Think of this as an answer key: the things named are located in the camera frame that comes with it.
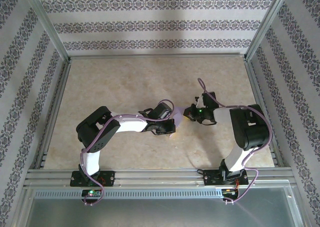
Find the perforated metal strip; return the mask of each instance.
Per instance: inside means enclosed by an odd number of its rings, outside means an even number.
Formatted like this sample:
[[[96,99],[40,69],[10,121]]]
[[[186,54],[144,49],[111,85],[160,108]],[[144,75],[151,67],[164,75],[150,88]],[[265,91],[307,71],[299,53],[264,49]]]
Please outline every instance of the perforated metal strip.
[[[37,190],[35,199],[79,199],[82,190],[44,189]],[[132,199],[215,199],[222,198],[222,191],[218,188],[206,189],[108,189],[104,199],[132,200]]]

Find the robotic arm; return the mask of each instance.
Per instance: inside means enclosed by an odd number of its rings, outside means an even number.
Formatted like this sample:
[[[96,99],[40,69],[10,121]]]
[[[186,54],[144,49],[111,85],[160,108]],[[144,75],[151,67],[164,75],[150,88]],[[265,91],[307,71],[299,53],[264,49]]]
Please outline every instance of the robotic arm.
[[[195,97],[195,101],[196,104],[193,103],[183,113],[191,121],[197,121],[203,125],[232,124],[236,144],[231,153],[221,161],[219,174],[223,181],[240,177],[244,171],[244,165],[249,160],[248,154],[268,141],[269,131],[266,122],[249,109],[219,107],[207,93]],[[258,104],[249,105],[249,107],[263,114]]]
[[[135,114],[123,115],[111,112],[106,106],[99,107],[76,127],[79,141],[87,148],[101,131],[104,124],[112,117],[116,117],[106,126],[88,152],[83,154],[83,168],[87,174],[93,178],[98,175],[96,173],[99,171],[100,151],[115,133],[125,131],[151,131],[154,135],[174,133],[176,131],[175,120],[173,118],[167,119],[171,112],[172,109],[164,102],[159,103],[155,109],[148,108]],[[88,180],[80,166],[79,170],[81,175]]]

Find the marble-pattern surface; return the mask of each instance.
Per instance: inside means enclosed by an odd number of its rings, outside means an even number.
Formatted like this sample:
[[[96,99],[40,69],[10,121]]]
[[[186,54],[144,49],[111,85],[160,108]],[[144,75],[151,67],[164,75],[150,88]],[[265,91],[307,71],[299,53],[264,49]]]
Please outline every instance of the marble-pattern surface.
[[[202,93],[197,78],[226,105],[255,102],[241,57],[118,58],[73,60],[54,127],[45,169],[77,169],[76,126],[100,106],[122,113],[154,108],[162,99],[188,107]],[[100,167],[218,167],[235,144],[231,125],[204,126],[184,118],[176,133],[121,132],[100,154]],[[269,148],[248,167],[273,167]]]

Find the patterned wallpaper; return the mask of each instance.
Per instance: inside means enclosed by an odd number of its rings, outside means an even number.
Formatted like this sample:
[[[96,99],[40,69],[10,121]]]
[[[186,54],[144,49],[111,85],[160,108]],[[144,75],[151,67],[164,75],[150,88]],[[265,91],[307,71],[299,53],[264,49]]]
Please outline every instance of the patterned wallpaper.
[[[275,139],[320,226],[320,0],[285,0],[251,60]]]
[[[0,227],[10,226],[63,61],[27,0],[0,0]]]
[[[70,56],[242,53],[272,0],[41,0]]]

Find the beige floor panel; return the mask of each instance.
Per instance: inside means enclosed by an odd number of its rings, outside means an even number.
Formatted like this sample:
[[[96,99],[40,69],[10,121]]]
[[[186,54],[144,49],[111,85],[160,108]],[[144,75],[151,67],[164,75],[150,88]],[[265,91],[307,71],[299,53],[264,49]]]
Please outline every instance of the beige floor panel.
[[[254,104],[240,57],[78,59],[71,65],[45,169],[77,169],[82,144],[76,126],[100,106],[130,114],[154,108],[162,99],[188,107],[202,93],[197,78],[226,105]],[[114,135],[100,154],[100,167],[218,167],[235,144],[231,125],[203,126],[186,118],[176,133]],[[248,167],[273,167],[269,148],[253,156]]]

